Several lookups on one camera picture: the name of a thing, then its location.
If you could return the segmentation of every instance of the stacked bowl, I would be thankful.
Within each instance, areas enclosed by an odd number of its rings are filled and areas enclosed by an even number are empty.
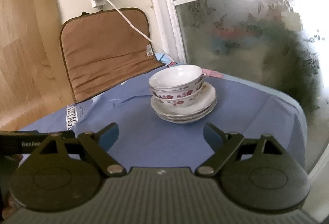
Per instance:
[[[199,120],[217,101],[215,89],[203,81],[202,69],[195,65],[161,70],[149,79],[149,85],[152,108],[160,118],[174,123]]]

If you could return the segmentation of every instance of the white saucer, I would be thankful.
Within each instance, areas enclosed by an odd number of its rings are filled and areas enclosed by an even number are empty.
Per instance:
[[[184,107],[175,107],[175,106],[166,106],[163,103],[159,102],[155,97],[151,98],[151,106],[157,114],[164,116],[175,117],[175,116],[192,116],[193,114],[198,114],[204,109],[208,108],[213,104],[213,101],[216,99],[216,90],[215,88],[207,82],[204,82],[204,88],[201,90],[201,93],[195,101]]]
[[[185,119],[174,119],[173,117],[168,117],[168,116],[164,116],[161,114],[157,114],[162,120],[171,122],[171,123],[175,123],[175,124],[189,124],[189,123],[193,123],[196,121],[199,121],[200,119],[202,119],[203,117],[205,117],[207,114],[209,114],[216,106],[217,103],[217,99],[214,100],[213,104],[211,104],[210,107],[208,107],[205,111],[203,111],[202,113],[199,113],[197,115],[194,115],[192,117],[186,117]]]

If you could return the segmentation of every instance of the white bowl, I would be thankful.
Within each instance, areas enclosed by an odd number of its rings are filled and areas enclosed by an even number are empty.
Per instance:
[[[170,67],[152,75],[148,83],[159,91],[176,91],[192,86],[202,77],[202,69],[195,65]]]
[[[197,92],[203,85],[203,77],[199,79],[196,83],[186,86],[181,90],[175,91],[159,91],[151,88],[151,94],[158,98],[162,99],[175,99],[175,98],[182,98],[192,95],[193,93]]]
[[[196,97],[201,93],[201,89],[200,88],[197,92],[195,92],[192,95],[186,96],[186,97],[182,97],[182,98],[175,98],[175,99],[163,99],[163,98],[158,98],[157,96],[154,96],[158,101],[160,101],[161,103],[163,103],[163,105],[166,106],[177,106],[180,108],[186,107],[190,104],[192,104],[194,102],[194,100],[196,99]]]

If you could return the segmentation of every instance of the white power cord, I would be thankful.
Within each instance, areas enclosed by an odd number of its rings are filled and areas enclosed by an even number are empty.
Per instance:
[[[136,32],[141,34],[143,37],[145,37],[147,40],[149,40],[152,43],[152,40],[149,37],[147,37],[145,34],[143,34],[140,30],[138,30],[134,25],[132,25],[132,23],[127,19],[127,17],[110,0],[106,0],[106,1],[126,20],[126,22],[128,22],[131,28],[133,28]]]

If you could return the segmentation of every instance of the wooden panel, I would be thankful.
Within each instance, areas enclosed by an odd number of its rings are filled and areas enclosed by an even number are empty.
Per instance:
[[[55,0],[0,0],[0,130],[73,103]]]

